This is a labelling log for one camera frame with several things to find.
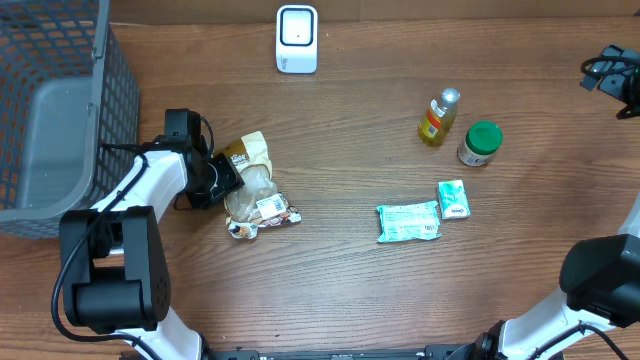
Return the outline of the green white tissue pack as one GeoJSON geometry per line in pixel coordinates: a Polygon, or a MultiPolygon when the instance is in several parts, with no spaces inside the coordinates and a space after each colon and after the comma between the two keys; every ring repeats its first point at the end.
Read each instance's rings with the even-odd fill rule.
{"type": "Polygon", "coordinates": [[[439,182],[437,189],[443,220],[464,219],[471,216],[471,209],[462,180],[439,182]]]}

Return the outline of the brown snack bag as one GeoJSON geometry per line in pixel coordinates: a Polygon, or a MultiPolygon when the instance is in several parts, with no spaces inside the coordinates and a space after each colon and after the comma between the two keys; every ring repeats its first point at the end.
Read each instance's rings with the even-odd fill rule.
{"type": "Polygon", "coordinates": [[[273,181],[272,161],[261,131],[242,136],[221,151],[244,184],[224,199],[226,226],[236,239],[253,240],[260,229],[300,223],[299,211],[273,181]]]}

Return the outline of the green lid white jar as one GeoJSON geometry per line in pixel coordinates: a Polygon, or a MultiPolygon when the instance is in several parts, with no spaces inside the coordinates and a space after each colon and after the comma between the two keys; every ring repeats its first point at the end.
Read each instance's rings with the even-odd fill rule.
{"type": "Polygon", "coordinates": [[[466,132],[457,148],[457,155],[467,166],[484,166],[490,162],[502,142],[503,133],[496,123],[479,121],[466,132]]]}

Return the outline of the yellow liquid bottle grey cap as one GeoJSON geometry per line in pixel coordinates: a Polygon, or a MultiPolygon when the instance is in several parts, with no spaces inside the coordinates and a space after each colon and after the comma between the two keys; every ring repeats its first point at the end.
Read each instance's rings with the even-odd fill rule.
{"type": "Polygon", "coordinates": [[[451,130],[458,112],[460,93],[455,88],[446,88],[429,103],[418,133],[428,146],[440,146],[451,130]]]}

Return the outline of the teal tissue packet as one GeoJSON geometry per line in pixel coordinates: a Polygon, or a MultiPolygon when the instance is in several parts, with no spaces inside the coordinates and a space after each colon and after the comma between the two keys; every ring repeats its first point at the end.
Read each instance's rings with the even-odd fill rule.
{"type": "Polygon", "coordinates": [[[441,237],[436,201],[411,205],[380,205],[379,243],[412,240],[430,241],[441,237]]]}

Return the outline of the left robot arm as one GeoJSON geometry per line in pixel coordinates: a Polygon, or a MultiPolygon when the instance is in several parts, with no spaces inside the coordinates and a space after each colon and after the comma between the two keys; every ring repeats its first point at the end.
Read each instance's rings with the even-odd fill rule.
{"type": "Polygon", "coordinates": [[[206,338],[171,307],[171,283],[158,227],[170,204],[192,210],[221,204],[244,184],[230,158],[214,150],[209,122],[168,109],[163,134],[123,144],[129,173],[86,210],[59,223],[61,270],[51,296],[58,332],[80,343],[124,341],[143,359],[208,359],[206,338]]]}

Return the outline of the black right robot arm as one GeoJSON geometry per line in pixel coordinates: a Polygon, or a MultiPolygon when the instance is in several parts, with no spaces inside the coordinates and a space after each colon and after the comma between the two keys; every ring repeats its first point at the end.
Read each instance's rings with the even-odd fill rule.
{"type": "Polygon", "coordinates": [[[577,242],[568,252],[559,287],[525,314],[496,323],[451,359],[562,359],[582,339],[599,336],[620,358],[627,355],[606,333],[639,321],[639,203],[615,235],[577,242]]]}

